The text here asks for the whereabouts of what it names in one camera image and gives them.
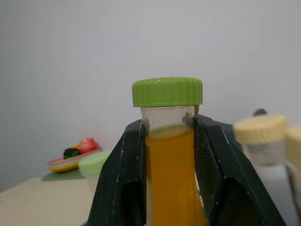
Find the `green mat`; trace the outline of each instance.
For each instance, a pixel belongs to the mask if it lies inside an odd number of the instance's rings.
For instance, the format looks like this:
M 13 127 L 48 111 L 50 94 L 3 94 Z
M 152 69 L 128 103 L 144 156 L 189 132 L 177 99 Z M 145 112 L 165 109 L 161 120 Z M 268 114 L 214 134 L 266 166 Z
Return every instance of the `green mat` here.
M 41 180 L 42 181 L 56 181 L 56 180 L 78 180 L 84 179 L 85 177 L 82 176 L 78 169 L 68 171 L 68 172 L 61 172 L 61 173 L 54 173 L 51 172 L 44 176 Z

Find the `blurry container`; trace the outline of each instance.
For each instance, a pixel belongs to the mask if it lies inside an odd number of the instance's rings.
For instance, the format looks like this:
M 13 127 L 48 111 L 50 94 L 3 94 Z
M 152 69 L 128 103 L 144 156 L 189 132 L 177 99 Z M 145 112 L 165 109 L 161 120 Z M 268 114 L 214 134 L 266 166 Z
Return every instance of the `blurry container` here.
M 286 156 L 290 164 L 293 194 L 299 215 L 301 213 L 301 126 L 293 126 L 286 130 Z
M 196 191 L 192 119 L 202 104 L 202 81 L 147 79 L 132 90 L 147 129 L 147 226 L 206 225 Z
M 110 153 L 111 151 L 108 150 L 96 152 L 79 161 L 79 171 L 81 175 L 86 178 L 93 196 L 95 194 L 100 171 Z
M 284 164 L 286 128 L 287 121 L 282 115 L 259 115 L 237 122 L 234 135 L 285 223 L 298 226 L 298 215 Z

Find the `clear tube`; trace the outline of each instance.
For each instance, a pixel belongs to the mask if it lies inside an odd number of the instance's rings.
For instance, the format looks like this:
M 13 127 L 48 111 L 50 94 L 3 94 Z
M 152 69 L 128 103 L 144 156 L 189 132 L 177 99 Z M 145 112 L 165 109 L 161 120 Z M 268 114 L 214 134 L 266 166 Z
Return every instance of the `clear tube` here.
M 147 125 L 147 226 L 206 224 L 197 209 L 194 112 L 194 106 L 141 108 Z
M 284 141 L 242 145 L 242 149 L 254 166 L 286 225 L 298 226 L 299 220 L 293 201 L 289 171 L 284 164 Z

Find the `orange liquid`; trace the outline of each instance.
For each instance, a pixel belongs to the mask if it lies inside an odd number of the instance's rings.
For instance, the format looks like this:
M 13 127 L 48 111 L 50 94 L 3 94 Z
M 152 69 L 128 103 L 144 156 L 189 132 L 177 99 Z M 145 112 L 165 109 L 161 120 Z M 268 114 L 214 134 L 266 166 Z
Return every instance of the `orange liquid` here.
M 205 226 L 195 184 L 194 131 L 182 127 L 155 132 L 146 144 L 152 226 Z

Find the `cream cap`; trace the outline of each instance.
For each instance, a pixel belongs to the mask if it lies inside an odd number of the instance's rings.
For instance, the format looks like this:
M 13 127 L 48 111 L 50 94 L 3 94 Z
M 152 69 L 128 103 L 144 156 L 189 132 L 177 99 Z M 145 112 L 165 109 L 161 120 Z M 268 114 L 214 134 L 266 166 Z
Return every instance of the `cream cap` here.
M 258 115 L 234 124 L 234 137 L 244 145 L 266 144 L 283 139 L 286 128 L 283 115 Z
M 285 131 L 287 158 L 301 165 L 301 126 L 292 126 Z

